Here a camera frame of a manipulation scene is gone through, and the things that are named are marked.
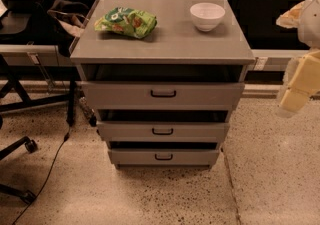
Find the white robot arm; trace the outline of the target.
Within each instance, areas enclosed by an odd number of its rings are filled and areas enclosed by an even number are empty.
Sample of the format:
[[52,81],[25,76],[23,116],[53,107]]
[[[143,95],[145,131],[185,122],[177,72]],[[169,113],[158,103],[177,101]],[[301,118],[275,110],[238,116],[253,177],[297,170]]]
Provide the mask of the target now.
[[302,57],[288,62],[277,95],[277,115],[290,118],[320,91],[320,0],[300,2],[280,15],[276,24],[296,28],[298,40],[310,48]]

